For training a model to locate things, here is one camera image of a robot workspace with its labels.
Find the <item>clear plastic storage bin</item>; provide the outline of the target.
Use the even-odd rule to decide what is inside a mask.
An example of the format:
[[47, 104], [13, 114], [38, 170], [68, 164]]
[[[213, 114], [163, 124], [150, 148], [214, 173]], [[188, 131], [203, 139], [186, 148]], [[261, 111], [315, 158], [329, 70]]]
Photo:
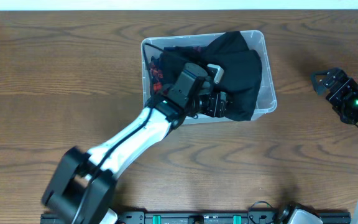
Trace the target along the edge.
[[[152, 57], [158, 58], [161, 54], [161, 51], [146, 46], [146, 43], [155, 45], [161, 49], [164, 49], [165, 47], [205, 47], [221, 35], [221, 33], [214, 33], [171, 37], [149, 37], [144, 39], [140, 46], [142, 57], [143, 102], [146, 103], [150, 98], [150, 80], [146, 63], [150, 62]], [[251, 117], [251, 120], [254, 121], [267, 113], [273, 112], [277, 107], [277, 98], [263, 33], [259, 30], [242, 30], [241, 35], [248, 47], [258, 53], [262, 62], [262, 80], [254, 114]]]

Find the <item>black garment pile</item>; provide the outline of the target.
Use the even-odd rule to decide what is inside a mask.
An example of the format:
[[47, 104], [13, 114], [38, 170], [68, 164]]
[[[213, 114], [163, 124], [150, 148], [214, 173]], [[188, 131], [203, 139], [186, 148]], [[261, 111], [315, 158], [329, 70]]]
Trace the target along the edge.
[[234, 121], [249, 121], [254, 114], [262, 80], [262, 62], [239, 31], [227, 32], [201, 53], [194, 63], [219, 65], [224, 69], [217, 91], [227, 93], [229, 103], [224, 116]]

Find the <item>red navy plaid shirt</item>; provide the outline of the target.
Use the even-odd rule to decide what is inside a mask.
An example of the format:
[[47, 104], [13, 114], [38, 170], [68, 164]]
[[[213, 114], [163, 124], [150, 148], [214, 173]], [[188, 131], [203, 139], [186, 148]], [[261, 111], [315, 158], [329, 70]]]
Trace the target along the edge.
[[165, 47], [158, 57], [152, 56], [149, 63], [149, 73], [152, 78], [154, 92], [164, 85], [174, 84], [189, 61], [201, 60], [201, 53], [206, 47]]

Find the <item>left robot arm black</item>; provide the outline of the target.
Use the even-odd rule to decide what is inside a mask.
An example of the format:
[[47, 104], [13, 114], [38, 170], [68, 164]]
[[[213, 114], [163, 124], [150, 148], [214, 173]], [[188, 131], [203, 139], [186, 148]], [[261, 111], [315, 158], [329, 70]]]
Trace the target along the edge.
[[113, 138], [81, 152], [73, 147], [61, 158], [42, 203], [63, 223], [116, 223], [109, 206], [121, 174], [150, 146], [178, 128], [186, 117], [221, 118], [227, 95], [216, 92], [224, 75], [219, 65], [186, 63], [177, 80], [147, 101], [140, 115]]

